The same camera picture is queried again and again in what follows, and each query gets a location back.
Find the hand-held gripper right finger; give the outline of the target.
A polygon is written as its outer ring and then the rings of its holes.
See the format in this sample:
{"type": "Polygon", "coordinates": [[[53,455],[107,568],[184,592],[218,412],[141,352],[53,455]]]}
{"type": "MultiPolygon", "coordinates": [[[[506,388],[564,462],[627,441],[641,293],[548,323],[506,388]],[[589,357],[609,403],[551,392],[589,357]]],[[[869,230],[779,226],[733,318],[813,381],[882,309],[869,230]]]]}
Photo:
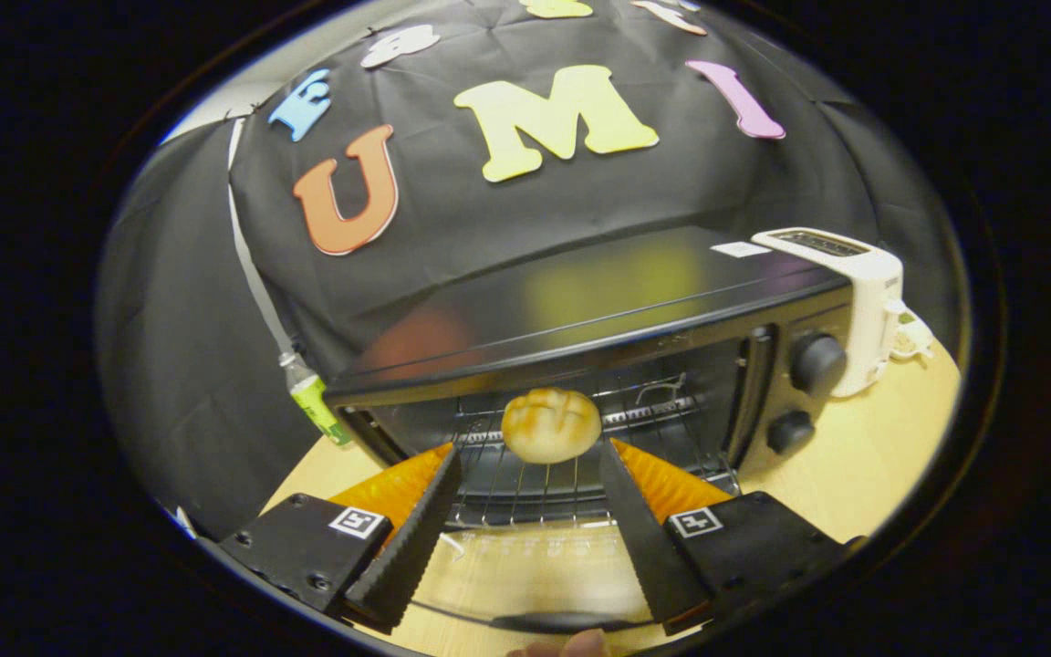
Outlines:
{"type": "Polygon", "coordinates": [[[767,492],[729,495],[638,446],[602,446],[600,481],[654,620],[729,628],[854,553],[767,492]]]}

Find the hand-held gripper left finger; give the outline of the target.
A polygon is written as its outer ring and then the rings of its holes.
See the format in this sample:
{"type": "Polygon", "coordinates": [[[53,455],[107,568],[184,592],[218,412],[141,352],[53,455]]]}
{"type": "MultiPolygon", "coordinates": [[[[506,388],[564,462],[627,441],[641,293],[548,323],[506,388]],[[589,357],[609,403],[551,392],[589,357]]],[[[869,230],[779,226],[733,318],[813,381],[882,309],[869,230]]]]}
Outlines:
{"type": "Polygon", "coordinates": [[[435,446],[329,499],[290,495],[218,546],[321,614],[391,632],[420,586],[460,483],[462,457],[435,446]]]}

